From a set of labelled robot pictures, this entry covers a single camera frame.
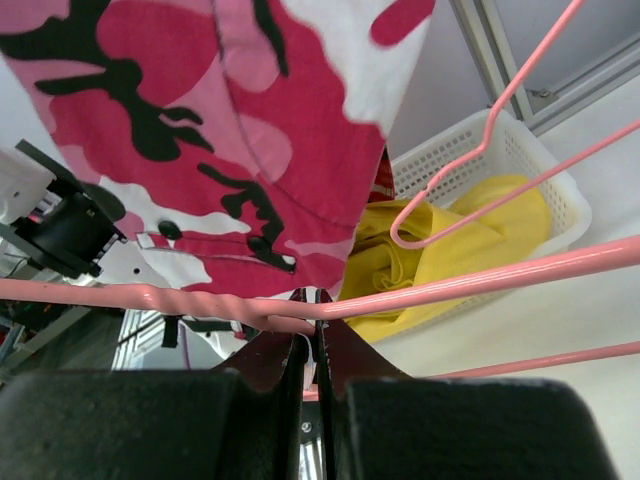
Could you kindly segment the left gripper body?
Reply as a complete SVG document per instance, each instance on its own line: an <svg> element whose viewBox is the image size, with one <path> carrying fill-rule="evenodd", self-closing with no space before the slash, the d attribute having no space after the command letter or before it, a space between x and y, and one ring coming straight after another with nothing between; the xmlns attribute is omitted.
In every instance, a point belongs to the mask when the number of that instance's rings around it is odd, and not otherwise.
<svg viewBox="0 0 640 480"><path fill-rule="evenodd" d="M99 261L125 235L125 207L21 140L1 149L1 238L34 266L68 278L102 273Z"/></svg>

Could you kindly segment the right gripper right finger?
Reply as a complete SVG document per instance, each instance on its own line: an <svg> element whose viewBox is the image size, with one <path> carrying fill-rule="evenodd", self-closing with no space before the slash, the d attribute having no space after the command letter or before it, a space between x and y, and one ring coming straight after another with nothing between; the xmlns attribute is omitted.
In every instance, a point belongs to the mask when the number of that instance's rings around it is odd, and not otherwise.
<svg viewBox="0 0 640 480"><path fill-rule="evenodd" d="M540 378L417 379L344 321L316 325L328 479L614 479L585 402Z"/></svg>

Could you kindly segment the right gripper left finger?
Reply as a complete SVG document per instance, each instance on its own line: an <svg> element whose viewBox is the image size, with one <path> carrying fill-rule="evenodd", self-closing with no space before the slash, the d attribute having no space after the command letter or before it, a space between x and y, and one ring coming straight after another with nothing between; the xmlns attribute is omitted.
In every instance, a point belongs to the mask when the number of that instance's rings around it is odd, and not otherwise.
<svg viewBox="0 0 640 480"><path fill-rule="evenodd" d="M1 475L293 479L309 354L263 332L210 370L20 375L1 393Z"/></svg>

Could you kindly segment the pink patterned trousers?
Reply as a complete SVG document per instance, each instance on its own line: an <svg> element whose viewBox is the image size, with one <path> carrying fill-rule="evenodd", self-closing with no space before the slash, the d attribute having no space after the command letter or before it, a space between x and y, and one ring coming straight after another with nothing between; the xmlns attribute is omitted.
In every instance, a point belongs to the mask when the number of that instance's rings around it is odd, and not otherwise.
<svg viewBox="0 0 640 480"><path fill-rule="evenodd" d="M431 1L5 1L1 55L132 259L3 296L312 334L335 292Z"/></svg>

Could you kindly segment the yellow trousers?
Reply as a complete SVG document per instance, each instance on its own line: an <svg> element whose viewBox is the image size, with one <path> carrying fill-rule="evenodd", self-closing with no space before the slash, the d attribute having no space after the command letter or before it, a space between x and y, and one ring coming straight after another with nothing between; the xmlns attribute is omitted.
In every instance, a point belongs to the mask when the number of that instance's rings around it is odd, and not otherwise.
<svg viewBox="0 0 640 480"><path fill-rule="evenodd" d="M437 234L526 183L521 175L491 177L473 186L447 208L423 203L399 234L414 242ZM390 235L403 200L370 204L356 229L346 263L343 300L432 283L526 259L549 238L552 215L536 189L446 235L422 250L406 250Z"/></svg>

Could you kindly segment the pink wire hanger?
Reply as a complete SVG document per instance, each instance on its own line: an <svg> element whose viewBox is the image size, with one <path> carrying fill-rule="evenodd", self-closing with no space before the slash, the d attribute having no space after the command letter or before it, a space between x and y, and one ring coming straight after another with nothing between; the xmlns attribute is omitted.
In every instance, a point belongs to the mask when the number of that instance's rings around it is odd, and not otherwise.
<svg viewBox="0 0 640 480"><path fill-rule="evenodd" d="M523 66L517 71L515 76L510 80L508 85L505 87L504 91L497 98L493 106L490 108L485 126L484 133L482 137L481 143L476 146L473 150L467 152L463 156L457 158L453 162L450 162L441 170L439 170L426 184L426 187L420 191L412 200L409 201L407 206L398 214L398 216L393 221L390 227L390 236L391 239L399 245L401 248L409 249L409 250L417 250L425 248L426 246L440 240L444 236L453 233L454 231L460 229L462 226L470 223L472 220L479 218L482 215L485 215L498 207L506 204L507 202L515 199L517 196L523 194L524 192L531 190L532 188L538 186L540 183L552 178L553 176L563 172L569 167L580 163L585 160L589 156L601 151L602 149L614 144L615 142L621 140L627 135L634 133L639 129L639 121L632 122L631 124L625 126L624 128L618 130L617 132L609 135L602 141L592 145L591 147L583 150L579 154L571 157L568 160L562 162L558 167L554 167L553 169L547 170L544 174L536 177L535 179L526 183L523 187L512 191L510 194L502 197L501 199L495 201L490 204L488 207L483 207L476 213L471 216L465 217L460 222L454 224L451 227L443 230L439 234L430 236L426 239L420 241L409 242L402 240L399 235L399 228L402 226L403 222L409 217L409 215L414 211L414 209L422 202L422 200L434 190L438 184L451 172L455 169L466 165L471 160L477 158L482 155L487 148L489 147L492 135L494 131L494 126L497 121L497 117L500 112L503 110L504 106L507 102L514 96L516 90L524 83L527 77L531 74L540 60L544 57L547 51L551 48L553 43L558 39L560 34L566 29L569 25L573 17L578 13L578 11L583 6L583 0L573 0L569 3L567 8L558 18L558 20L554 23L554 25L550 28L547 34L543 37L538 46L533 50L529 58L524 62Z"/></svg>

